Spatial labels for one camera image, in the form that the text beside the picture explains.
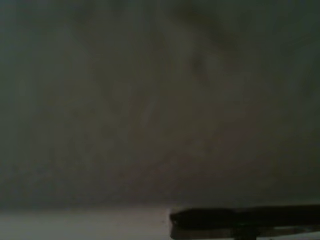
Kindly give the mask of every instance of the white surface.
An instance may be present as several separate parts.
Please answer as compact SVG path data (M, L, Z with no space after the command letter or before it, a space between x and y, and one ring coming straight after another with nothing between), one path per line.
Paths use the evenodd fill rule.
M0 215L1 240L169 240L165 208ZM258 238L319 240L320 233Z

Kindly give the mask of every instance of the gray wall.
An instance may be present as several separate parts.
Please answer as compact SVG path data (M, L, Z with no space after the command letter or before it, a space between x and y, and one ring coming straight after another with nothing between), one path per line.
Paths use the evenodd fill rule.
M1 210L319 201L318 1L14 3Z

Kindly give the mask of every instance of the black object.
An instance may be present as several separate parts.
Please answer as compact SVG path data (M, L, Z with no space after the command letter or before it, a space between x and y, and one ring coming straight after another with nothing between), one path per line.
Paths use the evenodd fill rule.
M320 206L190 209L171 214L170 221L175 240L256 240L320 231Z

